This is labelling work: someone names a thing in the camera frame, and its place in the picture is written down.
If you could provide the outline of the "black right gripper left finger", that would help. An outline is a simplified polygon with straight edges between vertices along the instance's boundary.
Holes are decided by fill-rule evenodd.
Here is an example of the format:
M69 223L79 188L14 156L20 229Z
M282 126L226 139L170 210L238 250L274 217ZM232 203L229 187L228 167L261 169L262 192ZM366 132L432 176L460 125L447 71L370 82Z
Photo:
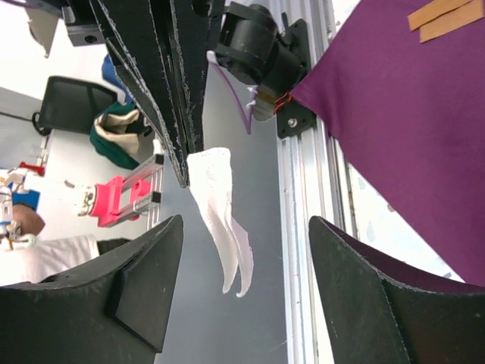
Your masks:
M163 350L183 247L175 215L39 283L1 288L3 363L152 363Z

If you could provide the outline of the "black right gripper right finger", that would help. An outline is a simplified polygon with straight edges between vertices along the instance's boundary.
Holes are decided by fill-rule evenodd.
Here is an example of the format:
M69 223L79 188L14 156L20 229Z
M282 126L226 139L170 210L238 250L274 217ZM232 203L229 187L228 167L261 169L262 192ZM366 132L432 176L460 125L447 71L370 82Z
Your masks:
M433 275L313 216L308 234L336 363L482 363L484 288Z

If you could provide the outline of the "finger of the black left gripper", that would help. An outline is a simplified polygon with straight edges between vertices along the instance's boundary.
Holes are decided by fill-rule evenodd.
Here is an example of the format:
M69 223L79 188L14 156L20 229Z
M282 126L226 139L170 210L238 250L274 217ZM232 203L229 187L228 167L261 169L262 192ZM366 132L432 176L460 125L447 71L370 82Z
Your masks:
M192 1L169 1L167 25L171 50L171 120L166 122L169 156L179 185L189 185L187 157L204 149L202 109L208 62L209 24Z
M186 184L186 135L171 60L151 1L91 1L115 73L160 136L179 185Z

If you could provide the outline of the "orange adhesive bandage strips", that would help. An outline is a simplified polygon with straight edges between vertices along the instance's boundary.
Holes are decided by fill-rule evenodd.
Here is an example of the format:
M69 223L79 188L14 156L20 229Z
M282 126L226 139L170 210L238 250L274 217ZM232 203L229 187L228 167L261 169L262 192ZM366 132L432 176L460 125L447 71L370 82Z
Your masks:
M482 18L482 0L435 0L411 13L408 26L411 32L419 31L420 43L424 43Z

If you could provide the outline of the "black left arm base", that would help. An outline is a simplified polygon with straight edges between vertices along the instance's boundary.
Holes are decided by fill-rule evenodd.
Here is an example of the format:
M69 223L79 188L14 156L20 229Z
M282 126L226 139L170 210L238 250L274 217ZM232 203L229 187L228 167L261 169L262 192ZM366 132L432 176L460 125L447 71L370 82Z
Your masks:
M280 139L294 137L316 125L313 111L301 105L290 92L305 78L310 71L311 59L308 44L307 23L298 19L289 26L283 36L285 47L280 47L283 66L280 67L283 81L283 93L274 103L277 117L277 136Z

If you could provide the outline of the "black office chair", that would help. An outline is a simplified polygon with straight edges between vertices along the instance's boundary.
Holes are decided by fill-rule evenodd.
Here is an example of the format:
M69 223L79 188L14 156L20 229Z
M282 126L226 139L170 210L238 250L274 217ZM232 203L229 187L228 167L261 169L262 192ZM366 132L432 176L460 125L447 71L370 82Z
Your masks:
M41 109L33 113L32 124L44 137L53 130L88 135L95 117L116 101L116 92L97 83L50 76Z

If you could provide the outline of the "green and cream bag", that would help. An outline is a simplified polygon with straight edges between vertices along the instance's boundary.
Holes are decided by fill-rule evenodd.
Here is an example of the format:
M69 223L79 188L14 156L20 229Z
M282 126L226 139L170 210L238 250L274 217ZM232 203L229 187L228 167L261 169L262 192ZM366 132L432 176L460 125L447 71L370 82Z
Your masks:
M133 170L139 166L135 159L139 138L151 132L144 114L134 103L115 102L95 116L89 140L99 155L119 168Z

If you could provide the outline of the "pink plastic fixture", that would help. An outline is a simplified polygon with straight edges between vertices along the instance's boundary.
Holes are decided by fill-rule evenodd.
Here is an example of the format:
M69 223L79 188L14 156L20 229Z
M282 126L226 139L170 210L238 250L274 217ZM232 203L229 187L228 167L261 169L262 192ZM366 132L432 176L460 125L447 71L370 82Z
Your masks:
M152 183L147 179L116 176L105 184L85 187L76 207L77 215L90 217L100 228L133 221L152 204Z

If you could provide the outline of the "purple cloth mat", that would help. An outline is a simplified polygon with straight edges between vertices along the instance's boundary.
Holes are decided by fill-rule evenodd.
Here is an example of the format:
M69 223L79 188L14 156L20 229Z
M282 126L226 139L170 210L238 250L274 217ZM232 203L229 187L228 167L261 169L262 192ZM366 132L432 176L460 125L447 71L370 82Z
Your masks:
M293 98L467 283L484 283L484 22L421 42L420 1L361 1Z

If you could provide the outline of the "aluminium rail frame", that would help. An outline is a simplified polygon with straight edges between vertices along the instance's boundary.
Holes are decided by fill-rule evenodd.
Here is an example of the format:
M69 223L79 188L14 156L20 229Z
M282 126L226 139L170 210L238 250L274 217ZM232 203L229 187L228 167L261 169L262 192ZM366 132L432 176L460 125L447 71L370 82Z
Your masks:
M333 354L311 258L309 220L321 216L353 234L348 168L323 121L277 141L280 217L290 363L332 363Z

